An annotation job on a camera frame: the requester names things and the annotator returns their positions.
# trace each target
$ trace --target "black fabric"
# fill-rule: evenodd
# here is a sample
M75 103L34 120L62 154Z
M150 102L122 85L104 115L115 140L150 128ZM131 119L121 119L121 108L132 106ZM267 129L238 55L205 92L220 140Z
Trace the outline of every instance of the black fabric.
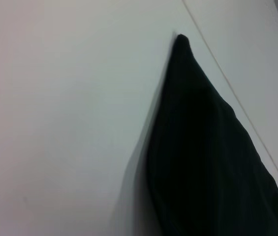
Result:
M278 236L278 188L188 39L174 43L147 151L165 236Z

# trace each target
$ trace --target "dark cloth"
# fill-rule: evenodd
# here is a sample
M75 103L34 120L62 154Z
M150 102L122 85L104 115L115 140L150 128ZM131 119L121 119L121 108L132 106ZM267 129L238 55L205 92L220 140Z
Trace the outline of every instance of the dark cloth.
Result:
M278 236L278 188L191 52L174 43L147 150L165 236Z

